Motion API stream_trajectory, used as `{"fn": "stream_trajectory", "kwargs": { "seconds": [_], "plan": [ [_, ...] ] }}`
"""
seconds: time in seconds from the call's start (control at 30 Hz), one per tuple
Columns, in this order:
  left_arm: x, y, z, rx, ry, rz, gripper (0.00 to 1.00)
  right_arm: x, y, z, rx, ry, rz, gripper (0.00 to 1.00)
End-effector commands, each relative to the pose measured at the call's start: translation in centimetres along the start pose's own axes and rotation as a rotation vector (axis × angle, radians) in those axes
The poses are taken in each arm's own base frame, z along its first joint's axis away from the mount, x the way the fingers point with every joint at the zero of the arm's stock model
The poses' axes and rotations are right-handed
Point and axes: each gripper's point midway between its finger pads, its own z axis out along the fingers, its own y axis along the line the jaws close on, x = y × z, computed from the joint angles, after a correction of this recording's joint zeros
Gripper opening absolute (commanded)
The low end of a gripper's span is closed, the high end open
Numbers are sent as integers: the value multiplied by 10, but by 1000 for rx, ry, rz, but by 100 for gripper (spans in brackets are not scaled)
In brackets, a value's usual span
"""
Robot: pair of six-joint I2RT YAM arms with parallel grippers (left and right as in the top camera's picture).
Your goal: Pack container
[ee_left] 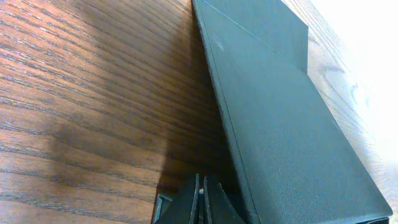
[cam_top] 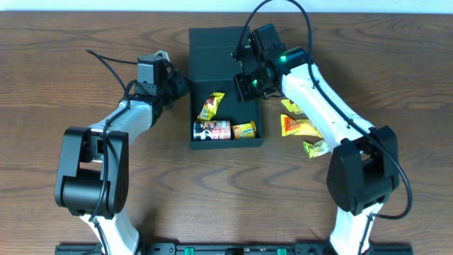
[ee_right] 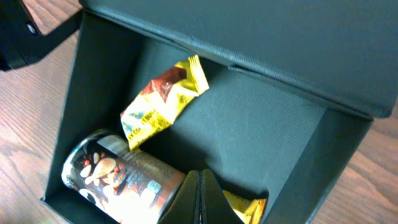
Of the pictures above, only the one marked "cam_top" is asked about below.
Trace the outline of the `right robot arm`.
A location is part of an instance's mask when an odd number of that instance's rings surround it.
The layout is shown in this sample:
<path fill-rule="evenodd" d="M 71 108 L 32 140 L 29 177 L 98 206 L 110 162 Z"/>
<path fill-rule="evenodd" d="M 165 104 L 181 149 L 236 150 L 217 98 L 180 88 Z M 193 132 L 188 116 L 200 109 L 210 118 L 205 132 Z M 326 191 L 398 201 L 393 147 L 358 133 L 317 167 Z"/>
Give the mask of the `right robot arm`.
<path fill-rule="evenodd" d="M 234 55 L 243 73 L 234 77 L 239 101 L 280 92 L 296 103 L 327 142 L 332 154 L 326 185 L 338 206 L 330 243 L 337 254 L 370 249 L 371 216 L 399 186 L 397 140 L 387 126 L 373 124 L 353 111 L 327 84 L 301 47 L 280 41 L 273 24 L 248 34 Z"/>

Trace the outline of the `red Pringles can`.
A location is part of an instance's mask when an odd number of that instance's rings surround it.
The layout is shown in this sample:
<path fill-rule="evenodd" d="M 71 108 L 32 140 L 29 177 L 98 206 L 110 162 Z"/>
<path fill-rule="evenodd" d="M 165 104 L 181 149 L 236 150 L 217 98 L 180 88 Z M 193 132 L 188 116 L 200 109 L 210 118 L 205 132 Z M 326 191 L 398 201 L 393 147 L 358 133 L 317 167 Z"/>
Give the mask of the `red Pringles can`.
<path fill-rule="evenodd" d="M 197 141 L 230 140 L 231 124 L 228 120 L 195 121 L 193 139 Z"/>

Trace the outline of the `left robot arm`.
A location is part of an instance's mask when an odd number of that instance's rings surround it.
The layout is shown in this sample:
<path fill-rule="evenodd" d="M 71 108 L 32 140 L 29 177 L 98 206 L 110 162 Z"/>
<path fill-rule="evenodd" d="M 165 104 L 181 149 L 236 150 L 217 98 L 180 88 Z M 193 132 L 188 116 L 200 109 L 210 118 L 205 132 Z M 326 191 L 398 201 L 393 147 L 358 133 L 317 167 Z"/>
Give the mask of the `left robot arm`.
<path fill-rule="evenodd" d="M 125 202 L 129 188 L 129 148 L 151 129 L 163 111 L 190 90 L 168 53 L 140 55 L 137 77 L 122 84 L 123 96 L 107 117 L 88 127 L 69 127 L 62 138 L 55 202 L 79 217 L 96 244 L 60 244 L 56 254 L 146 254 Z"/>

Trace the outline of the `orange biscuit packet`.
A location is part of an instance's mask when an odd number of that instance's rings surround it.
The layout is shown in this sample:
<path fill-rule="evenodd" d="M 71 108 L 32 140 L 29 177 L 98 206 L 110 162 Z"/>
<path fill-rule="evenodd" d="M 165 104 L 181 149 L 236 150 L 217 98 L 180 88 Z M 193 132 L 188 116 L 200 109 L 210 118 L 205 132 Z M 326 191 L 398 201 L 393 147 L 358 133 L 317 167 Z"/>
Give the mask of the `orange biscuit packet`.
<path fill-rule="evenodd" d="M 256 137 L 256 124 L 252 120 L 249 123 L 232 126 L 232 133 L 235 140 L 254 139 Z"/>

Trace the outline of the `yellow brown snack packet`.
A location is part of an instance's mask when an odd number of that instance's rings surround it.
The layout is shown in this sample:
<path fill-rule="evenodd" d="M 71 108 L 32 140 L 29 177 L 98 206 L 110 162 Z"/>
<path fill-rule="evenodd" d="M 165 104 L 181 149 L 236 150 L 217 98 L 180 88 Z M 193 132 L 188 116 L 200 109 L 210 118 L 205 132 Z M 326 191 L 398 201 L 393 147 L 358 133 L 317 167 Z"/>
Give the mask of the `yellow brown snack packet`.
<path fill-rule="evenodd" d="M 199 121 L 209 121 L 217 114 L 217 109 L 220 102 L 224 98 L 225 93 L 214 92 L 205 101 L 202 110 L 197 116 Z"/>

